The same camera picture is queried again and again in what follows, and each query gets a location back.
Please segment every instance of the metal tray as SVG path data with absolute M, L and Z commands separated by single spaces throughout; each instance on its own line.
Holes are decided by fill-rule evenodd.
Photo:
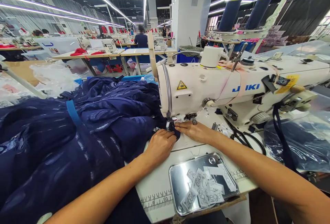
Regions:
M 200 168 L 202 171 L 204 171 L 204 166 L 217 168 L 218 164 L 224 165 L 226 171 L 228 172 L 229 177 L 234 182 L 237 188 L 236 191 L 231 192 L 223 176 L 212 175 L 215 181 L 219 184 L 222 184 L 224 187 L 225 195 L 223 195 L 223 198 L 226 200 L 231 196 L 238 195 L 239 190 L 237 183 L 229 173 L 221 156 L 216 152 L 191 158 L 184 162 L 174 164 L 169 168 L 169 180 L 170 180 L 173 199 L 174 199 L 174 208 L 180 216 L 185 216 L 190 213 L 203 210 L 203 208 L 199 206 L 197 198 L 195 199 L 190 211 L 186 212 L 185 209 L 181 206 L 181 201 L 188 193 L 190 186 L 192 184 L 192 181 L 187 176 L 188 170 L 190 169 L 193 172 L 196 172 L 197 169 Z

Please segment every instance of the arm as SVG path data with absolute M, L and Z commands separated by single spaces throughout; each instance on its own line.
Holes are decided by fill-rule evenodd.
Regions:
M 223 152 L 261 189 L 283 201 L 295 223 L 330 223 L 330 199 L 284 165 L 191 121 L 176 123 L 175 129 Z
M 104 223 L 130 189 L 170 155 L 175 141 L 174 132 L 157 131 L 143 154 L 59 210 L 46 224 Z

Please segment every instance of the hand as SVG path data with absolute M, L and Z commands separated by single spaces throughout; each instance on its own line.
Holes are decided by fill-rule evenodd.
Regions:
M 197 142 L 206 143 L 211 146 L 220 134 L 220 132 L 212 130 L 201 123 L 193 125 L 192 121 L 176 122 L 175 129 Z
M 152 169 L 163 163 L 170 155 L 176 136 L 174 132 L 166 131 L 165 129 L 158 130 L 152 137 L 143 153 L 146 159 L 151 163 Z

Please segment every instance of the forearm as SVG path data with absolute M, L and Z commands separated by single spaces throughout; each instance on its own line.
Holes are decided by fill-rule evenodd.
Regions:
M 260 188 L 292 206 L 310 205 L 323 193 L 284 165 L 219 133 L 211 145 L 237 164 Z
M 101 224 L 152 165 L 141 154 L 53 215 L 47 224 Z

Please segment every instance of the dark blue shirt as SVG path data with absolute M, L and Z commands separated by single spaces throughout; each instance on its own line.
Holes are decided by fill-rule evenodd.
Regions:
M 148 47 L 148 37 L 144 34 L 136 34 L 134 43 L 136 43 L 139 48 L 147 48 Z

